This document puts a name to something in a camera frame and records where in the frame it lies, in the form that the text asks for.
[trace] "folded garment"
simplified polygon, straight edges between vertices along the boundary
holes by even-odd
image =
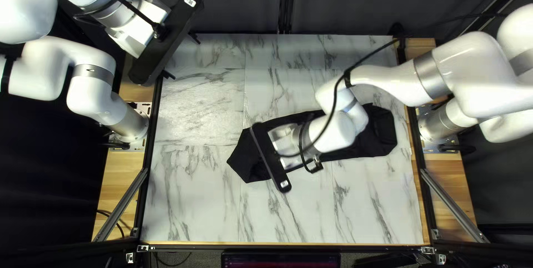
[[[368,114],[367,127],[356,137],[353,144],[345,149],[320,155],[321,162],[352,159],[355,157],[386,156],[396,147],[394,117],[388,109],[363,105]],[[263,122],[267,131],[289,123],[303,124],[324,115],[322,110],[302,112]],[[243,129],[239,142],[227,163],[245,183],[270,179],[263,158],[250,134],[250,128]]]

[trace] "white marble table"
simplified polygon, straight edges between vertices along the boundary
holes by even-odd
[[[388,156],[325,163],[289,174],[293,189],[245,184],[226,164],[240,132],[257,121],[318,109],[325,81],[388,36],[199,35],[167,70],[144,211],[145,241],[422,244],[403,104],[357,86],[359,101],[394,114]],[[395,66],[393,47],[369,64]]]

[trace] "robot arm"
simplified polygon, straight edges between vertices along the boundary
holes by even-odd
[[[0,55],[0,76],[7,60]],[[27,42],[11,68],[8,93],[41,101],[61,94],[67,69],[74,67],[67,105],[122,135],[124,142],[142,138],[148,119],[111,91],[115,60],[98,49],[56,37]]]
[[[532,30],[533,4],[505,19],[498,33],[502,45],[486,33],[468,33],[397,67],[356,67],[350,73],[350,84],[380,87],[408,106],[453,93],[455,98],[419,122],[421,135],[435,143],[480,122],[488,140],[510,141],[533,132],[533,71],[529,72],[533,68]],[[526,73],[518,77],[517,70]],[[315,95],[326,114],[332,110],[337,80],[323,85]],[[304,129],[307,142],[316,140],[327,119],[315,119]],[[331,123],[305,158],[350,146],[367,123],[356,96],[341,81]],[[271,136],[276,137],[272,140],[275,147],[284,147],[277,149],[281,155],[298,151],[295,134],[299,131],[294,128],[288,132],[291,143]],[[281,160],[286,169],[296,161],[296,157]]]
[[[141,17],[119,1],[69,0],[84,12],[104,7],[92,17],[105,26],[117,45],[135,58],[154,38],[154,30]],[[170,8],[158,0],[127,0],[150,20],[161,23]],[[57,0],[1,0],[0,7],[9,15],[0,17],[0,42],[16,44],[42,38],[50,32],[57,10]]]

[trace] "metal bracket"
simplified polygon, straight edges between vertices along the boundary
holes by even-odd
[[[139,228],[138,227],[132,228],[132,230],[130,231],[130,237],[138,237],[138,235],[139,235]]]
[[[137,252],[147,252],[148,245],[137,245]]]
[[[434,255],[435,249],[431,246],[422,246],[420,247],[420,252],[422,252],[425,255]]]
[[[437,229],[431,229],[431,237],[432,237],[434,240],[440,240],[440,239],[443,238],[443,237],[440,235],[439,230],[437,230]]]
[[[436,255],[436,264],[437,265],[444,265],[446,264],[446,255]]]
[[[133,264],[133,252],[126,254],[126,263]]]
[[[150,119],[150,115],[152,113],[152,103],[151,102],[134,102],[136,106],[136,111],[141,115],[146,115],[148,119]],[[135,142],[130,143],[129,149],[121,149],[121,148],[110,148],[109,151],[113,152],[144,152],[146,149],[146,142],[147,142],[147,135],[144,135],[144,137],[138,139]],[[113,133],[109,136],[109,142],[122,142],[122,137],[116,133]]]

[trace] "sticker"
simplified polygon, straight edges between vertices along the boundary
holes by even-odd
[[[196,6],[196,1],[195,0],[183,0],[186,4],[188,4],[189,6],[192,6],[192,7],[195,7]]]

